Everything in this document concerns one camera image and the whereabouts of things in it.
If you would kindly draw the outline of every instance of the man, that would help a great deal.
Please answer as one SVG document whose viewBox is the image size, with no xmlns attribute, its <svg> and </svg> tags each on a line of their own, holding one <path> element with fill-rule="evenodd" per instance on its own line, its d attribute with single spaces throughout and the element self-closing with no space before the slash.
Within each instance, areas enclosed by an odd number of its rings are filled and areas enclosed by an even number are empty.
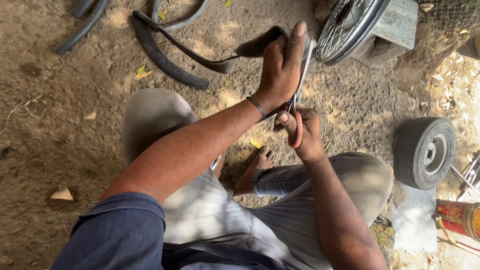
<svg viewBox="0 0 480 270">
<path fill-rule="evenodd" d="M 239 196 L 282 196 L 248 209 L 233 200 L 209 166 L 228 146 L 290 99 L 300 80 L 306 24 L 265 50 L 253 101 L 196 120 L 178 94 L 136 92 L 123 116 L 127 168 L 86 215 L 52 266 L 65 269 L 385 270 L 368 226 L 391 192 L 393 176 L 364 153 L 326 156 L 318 114 L 299 105 L 303 165 L 272 167 L 260 154 L 235 185 Z M 275 124 L 296 135 L 295 118 Z"/>
</svg>

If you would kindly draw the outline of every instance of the shirt sleeve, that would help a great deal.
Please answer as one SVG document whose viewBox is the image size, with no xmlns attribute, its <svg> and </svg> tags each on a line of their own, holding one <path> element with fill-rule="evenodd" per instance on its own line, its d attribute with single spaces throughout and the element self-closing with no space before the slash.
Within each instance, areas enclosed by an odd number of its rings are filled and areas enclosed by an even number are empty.
<svg viewBox="0 0 480 270">
<path fill-rule="evenodd" d="M 141 193 L 122 193 L 79 217 L 51 270 L 163 269 L 165 215 Z"/>
</svg>

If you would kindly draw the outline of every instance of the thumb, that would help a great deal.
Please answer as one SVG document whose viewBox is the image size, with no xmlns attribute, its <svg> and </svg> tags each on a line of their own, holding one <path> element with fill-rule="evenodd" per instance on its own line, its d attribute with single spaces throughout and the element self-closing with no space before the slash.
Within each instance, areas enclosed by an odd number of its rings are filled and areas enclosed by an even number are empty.
<svg viewBox="0 0 480 270">
<path fill-rule="evenodd" d="M 292 70 L 300 68 L 306 32 L 307 24 L 304 21 L 298 22 L 293 28 L 287 43 L 284 66 Z"/>
<path fill-rule="evenodd" d="M 275 123 L 282 125 L 288 133 L 288 137 L 295 137 L 297 132 L 297 121 L 287 111 L 279 111 L 276 114 Z"/>
</svg>

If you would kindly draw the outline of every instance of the spoked wheel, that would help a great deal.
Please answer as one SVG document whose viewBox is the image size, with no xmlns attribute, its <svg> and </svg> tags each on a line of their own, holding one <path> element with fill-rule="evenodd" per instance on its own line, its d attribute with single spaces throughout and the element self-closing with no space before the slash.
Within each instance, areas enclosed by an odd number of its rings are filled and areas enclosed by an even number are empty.
<svg viewBox="0 0 480 270">
<path fill-rule="evenodd" d="M 417 118 L 394 148 L 394 174 L 402 183 L 422 190 L 435 188 L 446 176 L 455 153 L 451 123 L 439 117 Z"/>
<path fill-rule="evenodd" d="M 351 54 L 370 34 L 390 0 L 340 0 L 318 40 L 315 57 L 334 65 Z"/>
</svg>

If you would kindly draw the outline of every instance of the hand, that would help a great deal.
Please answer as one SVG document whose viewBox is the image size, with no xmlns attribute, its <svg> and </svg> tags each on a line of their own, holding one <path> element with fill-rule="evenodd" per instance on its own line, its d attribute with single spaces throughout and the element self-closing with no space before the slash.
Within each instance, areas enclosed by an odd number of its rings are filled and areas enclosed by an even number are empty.
<svg viewBox="0 0 480 270">
<path fill-rule="evenodd" d="M 306 33 L 307 24 L 299 22 L 288 41 L 282 35 L 265 49 L 260 86 L 252 96 L 265 114 L 288 101 L 297 89 Z"/>
<path fill-rule="evenodd" d="M 297 111 L 301 114 L 303 134 L 300 146 L 295 148 L 298 157 L 304 162 L 318 162 L 326 158 L 320 134 L 320 116 L 317 111 L 297 103 Z M 275 117 L 274 131 L 285 128 L 288 137 L 293 140 L 297 136 L 297 121 L 290 113 L 282 110 Z"/>
</svg>

